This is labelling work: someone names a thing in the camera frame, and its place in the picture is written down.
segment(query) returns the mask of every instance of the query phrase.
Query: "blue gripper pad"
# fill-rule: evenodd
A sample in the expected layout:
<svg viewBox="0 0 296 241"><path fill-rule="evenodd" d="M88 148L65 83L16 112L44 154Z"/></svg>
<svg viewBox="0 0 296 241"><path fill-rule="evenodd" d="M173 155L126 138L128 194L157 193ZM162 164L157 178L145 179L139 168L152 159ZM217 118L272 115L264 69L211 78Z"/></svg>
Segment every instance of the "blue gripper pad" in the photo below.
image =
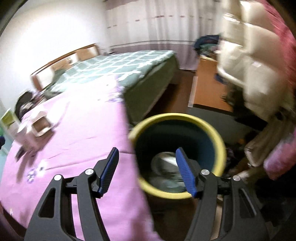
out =
<svg viewBox="0 0 296 241"><path fill-rule="evenodd" d="M99 187L99 193L101 196L105 194L110 186L111 180L113 178L113 174L115 172L115 169L117 167L118 161L119 161L119 151L117 148L113 148L111 153L108 156L108 163L101 175L100 179L100 187Z"/></svg>
<svg viewBox="0 0 296 241"><path fill-rule="evenodd" d="M176 150L176 161L187 192L189 192L192 197L195 198L197 196L195 177L191 172L190 167L188 166L186 157L183 155L179 148Z"/></svg>

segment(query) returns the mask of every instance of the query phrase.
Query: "pink fabric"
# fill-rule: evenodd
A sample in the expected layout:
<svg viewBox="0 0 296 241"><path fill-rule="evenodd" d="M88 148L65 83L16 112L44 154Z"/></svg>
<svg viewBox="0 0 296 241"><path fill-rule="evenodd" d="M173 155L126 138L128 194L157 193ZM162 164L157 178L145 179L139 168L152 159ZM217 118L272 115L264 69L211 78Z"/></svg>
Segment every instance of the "pink fabric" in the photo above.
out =
<svg viewBox="0 0 296 241"><path fill-rule="evenodd" d="M122 102L104 102L98 89L80 87L64 92L43 105L49 110L62 98L69 106L55 134L35 158L24 155L16 162L20 148L13 143L0 186L1 204L21 225L27 227L32 213L56 174L65 178L93 168L117 147L120 159L108 192L98 207L110 240L160 240L153 232L145 196L138 185L135 155L128 140L128 125ZM72 199L78 238L83 239L77 198Z"/></svg>
<svg viewBox="0 0 296 241"><path fill-rule="evenodd" d="M293 136L281 141L264 161L264 169L272 180L278 179L296 164L296 129Z"/></svg>
<svg viewBox="0 0 296 241"><path fill-rule="evenodd" d="M266 0L259 1L265 6L270 21L274 26L274 32L280 37L288 80L292 88L296 89L296 40L276 9Z"/></svg>

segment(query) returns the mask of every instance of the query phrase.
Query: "bed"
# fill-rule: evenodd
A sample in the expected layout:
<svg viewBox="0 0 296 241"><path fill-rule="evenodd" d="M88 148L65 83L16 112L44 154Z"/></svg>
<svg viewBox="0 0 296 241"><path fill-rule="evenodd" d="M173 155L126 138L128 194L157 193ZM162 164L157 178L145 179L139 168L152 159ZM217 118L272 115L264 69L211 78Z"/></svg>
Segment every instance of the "bed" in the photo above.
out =
<svg viewBox="0 0 296 241"><path fill-rule="evenodd" d="M108 75L117 76L130 122L137 123L152 109L178 68L171 50L144 50L110 56L97 45L72 51L35 71L34 86L48 98Z"/></svg>
<svg viewBox="0 0 296 241"><path fill-rule="evenodd" d="M56 107L68 101L54 135L36 155L26 153L17 160L20 144L13 142L0 185L1 204L27 228L39 199L55 175L77 176L93 168L117 147L119 163L109 190L97 199L110 240L160 241L153 231L149 207L138 184L136 157L128 140L126 111L116 79L103 79L109 86L93 81L36 107L55 112ZM22 122L29 116L30 112L26 113ZM72 210L76 236L84 240L76 195L72 195Z"/></svg>

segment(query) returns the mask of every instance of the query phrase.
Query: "white curtain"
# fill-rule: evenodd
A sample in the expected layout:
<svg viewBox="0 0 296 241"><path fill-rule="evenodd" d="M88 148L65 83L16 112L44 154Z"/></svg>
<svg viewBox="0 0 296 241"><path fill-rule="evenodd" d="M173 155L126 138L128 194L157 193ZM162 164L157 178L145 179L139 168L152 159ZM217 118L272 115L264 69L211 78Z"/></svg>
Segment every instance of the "white curtain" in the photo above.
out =
<svg viewBox="0 0 296 241"><path fill-rule="evenodd" d="M196 39L219 34L217 0L108 0L110 48L116 53L174 50L181 69L195 70Z"/></svg>

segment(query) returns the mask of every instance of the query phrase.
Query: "metal pivot screw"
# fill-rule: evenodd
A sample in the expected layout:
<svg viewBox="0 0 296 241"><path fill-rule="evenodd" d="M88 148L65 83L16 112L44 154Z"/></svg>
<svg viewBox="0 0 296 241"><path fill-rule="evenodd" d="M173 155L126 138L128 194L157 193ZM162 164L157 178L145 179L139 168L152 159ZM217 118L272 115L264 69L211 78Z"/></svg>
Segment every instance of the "metal pivot screw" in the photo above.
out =
<svg viewBox="0 0 296 241"><path fill-rule="evenodd" d="M93 169L87 169L86 171L85 171L85 174L86 175L91 175L91 174L93 174L94 173L94 170Z"/></svg>
<svg viewBox="0 0 296 241"><path fill-rule="evenodd" d="M202 173L203 175L209 175L209 174L210 174L209 170L207 170L207 169L202 169L202 170L201 170L201 173Z"/></svg>
<svg viewBox="0 0 296 241"><path fill-rule="evenodd" d="M54 180L59 181L62 179L62 175L58 174L54 176Z"/></svg>
<svg viewBox="0 0 296 241"><path fill-rule="evenodd" d="M235 175L235 176L233 176L233 180L235 180L235 181L240 181L240 177L239 176L237 176L237 175Z"/></svg>

